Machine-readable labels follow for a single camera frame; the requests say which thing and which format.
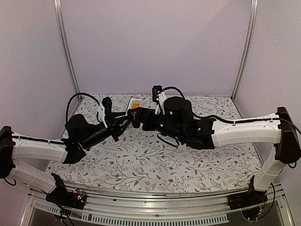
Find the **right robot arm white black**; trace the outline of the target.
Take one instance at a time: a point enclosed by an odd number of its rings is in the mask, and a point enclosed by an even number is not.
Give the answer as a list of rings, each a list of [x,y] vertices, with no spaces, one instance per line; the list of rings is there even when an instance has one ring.
[[[167,98],[158,110],[138,107],[127,114],[133,127],[158,131],[192,149],[214,149],[230,144],[271,143],[273,148],[262,168],[251,178],[243,195],[254,205],[285,166],[301,157],[297,128],[284,107],[258,118],[224,120],[217,116],[196,119],[191,102],[181,97]]]

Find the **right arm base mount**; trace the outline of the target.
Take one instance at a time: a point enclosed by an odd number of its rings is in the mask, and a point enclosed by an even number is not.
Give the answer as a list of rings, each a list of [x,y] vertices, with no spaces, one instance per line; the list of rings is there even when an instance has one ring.
[[[257,205],[268,200],[265,191],[257,191],[254,188],[254,177],[252,176],[249,188],[246,192],[230,194],[227,196],[228,206],[231,210]]]

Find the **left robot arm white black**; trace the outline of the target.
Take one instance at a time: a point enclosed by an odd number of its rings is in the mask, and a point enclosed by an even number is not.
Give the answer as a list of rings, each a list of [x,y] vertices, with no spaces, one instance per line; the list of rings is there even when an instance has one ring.
[[[123,113],[111,113],[97,125],[88,123],[82,114],[75,114],[65,124],[68,138],[61,140],[25,137],[14,133],[10,126],[4,126],[0,131],[0,177],[18,180],[51,193],[59,204],[66,204],[70,194],[58,175],[48,175],[19,162],[19,159],[75,164],[86,156],[91,147],[106,138],[112,137],[118,141],[129,123],[129,117]]]

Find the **white grey remote control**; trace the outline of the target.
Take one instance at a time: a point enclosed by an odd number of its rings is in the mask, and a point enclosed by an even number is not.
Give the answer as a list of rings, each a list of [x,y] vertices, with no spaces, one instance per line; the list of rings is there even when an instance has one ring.
[[[127,114],[128,110],[132,110],[132,109],[141,107],[142,102],[143,102],[143,100],[141,98],[135,98],[135,97],[130,98],[127,108],[126,108],[126,114]]]

